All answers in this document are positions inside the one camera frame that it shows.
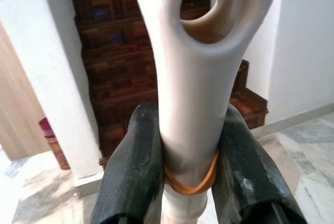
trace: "wooden stair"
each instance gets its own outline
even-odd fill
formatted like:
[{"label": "wooden stair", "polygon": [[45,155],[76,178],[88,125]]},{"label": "wooden stair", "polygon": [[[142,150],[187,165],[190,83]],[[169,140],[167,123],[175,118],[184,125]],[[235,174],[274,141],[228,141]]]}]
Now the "wooden stair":
[{"label": "wooden stair", "polygon": [[[136,0],[73,2],[104,166],[123,139],[136,106],[158,101],[153,52]],[[210,0],[183,0],[180,17],[192,20],[209,9]],[[231,103],[254,128],[264,124],[267,102],[246,88],[248,66],[243,61]]]}]

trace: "marble floor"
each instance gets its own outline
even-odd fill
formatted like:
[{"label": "marble floor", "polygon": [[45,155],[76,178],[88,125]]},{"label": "marble floor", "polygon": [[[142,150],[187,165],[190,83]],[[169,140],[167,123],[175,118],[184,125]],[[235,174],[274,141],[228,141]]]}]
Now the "marble floor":
[{"label": "marble floor", "polygon": [[[310,224],[334,223],[334,113],[259,139]],[[0,149],[0,223],[88,223],[96,195],[79,198],[51,152],[10,162]],[[216,224],[211,193],[200,224]]]}]

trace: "rubber band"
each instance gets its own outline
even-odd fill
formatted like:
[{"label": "rubber band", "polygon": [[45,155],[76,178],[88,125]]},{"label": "rubber band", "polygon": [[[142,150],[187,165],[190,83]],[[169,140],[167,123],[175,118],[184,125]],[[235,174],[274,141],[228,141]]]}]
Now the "rubber band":
[{"label": "rubber band", "polygon": [[179,182],[173,173],[168,169],[165,165],[165,174],[167,177],[167,181],[169,186],[179,194],[182,195],[195,195],[200,194],[208,190],[214,184],[217,176],[217,160],[218,160],[218,152],[214,155],[209,171],[202,182],[197,187],[186,186]]}]

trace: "wooden door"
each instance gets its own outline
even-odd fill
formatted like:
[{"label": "wooden door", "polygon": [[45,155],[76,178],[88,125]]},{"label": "wooden door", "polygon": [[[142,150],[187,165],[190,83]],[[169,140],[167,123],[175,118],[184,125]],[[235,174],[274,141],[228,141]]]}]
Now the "wooden door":
[{"label": "wooden door", "polygon": [[44,113],[0,22],[0,144],[10,160],[50,150],[38,122]]}]

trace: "white plastic part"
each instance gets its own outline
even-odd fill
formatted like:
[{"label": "white plastic part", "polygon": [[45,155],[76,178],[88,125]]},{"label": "white plastic part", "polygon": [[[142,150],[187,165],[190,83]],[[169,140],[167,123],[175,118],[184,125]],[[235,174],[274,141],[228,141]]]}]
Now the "white plastic part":
[{"label": "white plastic part", "polygon": [[[180,19],[182,0],[138,0],[156,62],[165,163],[197,186],[216,152],[242,56],[272,0],[217,0],[203,17]],[[205,210],[207,193],[183,196],[165,185],[162,210],[181,222]]]}]

